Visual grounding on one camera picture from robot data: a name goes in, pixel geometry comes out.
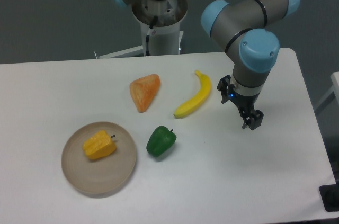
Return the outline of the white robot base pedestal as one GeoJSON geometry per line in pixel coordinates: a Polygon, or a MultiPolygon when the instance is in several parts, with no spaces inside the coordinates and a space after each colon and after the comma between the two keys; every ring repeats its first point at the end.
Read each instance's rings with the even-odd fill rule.
{"type": "Polygon", "coordinates": [[[141,0],[132,5],[140,25],[142,45],[96,56],[97,59],[138,56],[176,55],[180,53],[183,31],[181,22],[187,11],[187,0],[141,0]]]}

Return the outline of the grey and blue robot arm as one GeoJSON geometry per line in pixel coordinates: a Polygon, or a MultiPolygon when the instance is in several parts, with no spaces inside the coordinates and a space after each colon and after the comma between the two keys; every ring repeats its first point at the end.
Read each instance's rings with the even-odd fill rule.
{"type": "MultiPolygon", "coordinates": [[[[131,6],[140,24],[145,56],[179,52],[180,23],[188,10],[186,0],[114,0],[131,6]]],[[[222,101],[238,108],[243,127],[258,128],[263,113],[254,107],[262,87],[276,63],[280,44],[266,30],[295,12],[300,0],[243,0],[230,5],[225,0],[210,3],[201,15],[201,25],[234,63],[233,72],[217,86],[222,101]]]]}

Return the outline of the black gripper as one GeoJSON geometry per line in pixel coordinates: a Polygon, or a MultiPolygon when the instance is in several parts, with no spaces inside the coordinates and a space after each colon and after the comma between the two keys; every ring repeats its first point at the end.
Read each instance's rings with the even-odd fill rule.
{"type": "Polygon", "coordinates": [[[241,84],[233,84],[231,76],[227,75],[220,79],[217,90],[221,95],[221,103],[231,100],[238,108],[243,119],[242,129],[255,130],[263,120],[264,113],[254,109],[254,104],[261,92],[261,87],[245,87],[241,84]]]}

